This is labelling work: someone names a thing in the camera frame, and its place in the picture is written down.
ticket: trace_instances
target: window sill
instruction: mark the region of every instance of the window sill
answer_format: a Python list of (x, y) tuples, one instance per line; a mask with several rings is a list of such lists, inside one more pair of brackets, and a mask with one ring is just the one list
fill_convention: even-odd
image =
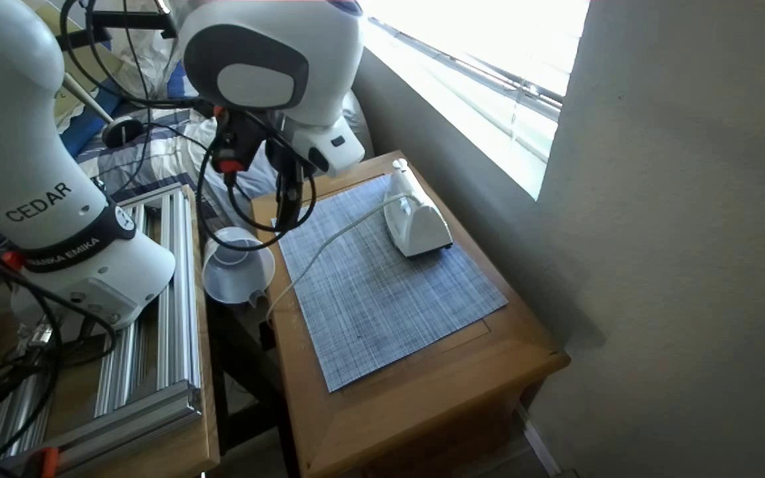
[(538, 198), (543, 158), (522, 146), (518, 146), (504, 129), (478, 115), (466, 100), (461, 100), (448, 84), (444, 84), (430, 68), (438, 61), (404, 44), (384, 28), (367, 23), (364, 44), (387, 68), (392, 68), (417, 96), (421, 96), (440, 117), (446, 117), (461, 137), (486, 153), (500, 170), (504, 170), (526, 194)]

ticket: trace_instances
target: window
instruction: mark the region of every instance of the window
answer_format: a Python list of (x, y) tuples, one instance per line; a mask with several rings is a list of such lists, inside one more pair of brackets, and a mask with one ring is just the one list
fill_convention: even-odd
[(510, 176), (522, 170), (519, 162), (538, 162), (531, 168), (538, 170), (537, 181), (518, 181), (537, 196), (589, 0), (364, 0), (361, 4), (372, 23), (421, 53), (425, 75), (502, 132), (504, 146), (493, 146), (486, 157), (500, 158)]

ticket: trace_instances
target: white wall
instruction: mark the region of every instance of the white wall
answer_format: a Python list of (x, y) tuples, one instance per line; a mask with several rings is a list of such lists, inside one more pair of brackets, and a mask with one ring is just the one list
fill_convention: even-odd
[(566, 342), (563, 465), (765, 474), (765, 2), (591, 0), (538, 201), (375, 55), (356, 91)]

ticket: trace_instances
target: wall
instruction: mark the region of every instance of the wall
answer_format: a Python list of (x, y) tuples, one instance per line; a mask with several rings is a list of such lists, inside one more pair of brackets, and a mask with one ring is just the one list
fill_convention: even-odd
[(765, 2), (594, 0), (538, 201), (375, 55), (356, 91), (567, 348), (563, 465), (765, 474)]

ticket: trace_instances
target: gray grid mat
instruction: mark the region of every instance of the gray grid mat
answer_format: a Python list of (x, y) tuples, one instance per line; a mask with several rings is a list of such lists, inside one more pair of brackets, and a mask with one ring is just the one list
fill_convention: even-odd
[[(315, 250), (379, 207), (387, 178), (315, 203), (279, 247), (294, 278)], [(340, 391), (504, 304), (502, 291), (456, 243), (404, 261), (381, 211), (334, 239), (294, 284), (326, 391)]]

